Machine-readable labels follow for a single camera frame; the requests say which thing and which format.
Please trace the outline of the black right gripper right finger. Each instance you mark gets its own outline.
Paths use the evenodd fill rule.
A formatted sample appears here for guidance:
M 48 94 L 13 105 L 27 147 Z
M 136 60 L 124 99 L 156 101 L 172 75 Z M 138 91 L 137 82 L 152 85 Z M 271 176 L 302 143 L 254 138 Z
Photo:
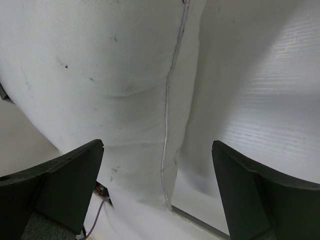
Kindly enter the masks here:
M 221 141 L 212 160 L 232 240 L 318 240 L 320 185 L 255 160 Z

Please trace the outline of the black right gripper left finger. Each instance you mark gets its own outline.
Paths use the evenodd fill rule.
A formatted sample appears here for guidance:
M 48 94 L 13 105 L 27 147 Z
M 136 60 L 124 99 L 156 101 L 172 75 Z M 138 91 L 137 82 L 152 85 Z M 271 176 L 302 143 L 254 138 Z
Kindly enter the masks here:
M 74 240 L 82 231 L 104 145 L 92 140 L 0 178 L 2 240 Z

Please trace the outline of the white pillow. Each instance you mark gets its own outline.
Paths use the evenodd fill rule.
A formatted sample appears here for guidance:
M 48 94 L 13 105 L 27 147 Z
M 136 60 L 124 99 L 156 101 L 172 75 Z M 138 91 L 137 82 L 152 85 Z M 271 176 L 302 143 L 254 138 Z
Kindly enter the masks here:
M 171 208 L 203 0 L 3 0 L 0 83 L 65 154 L 105 147 L 110 193 Z

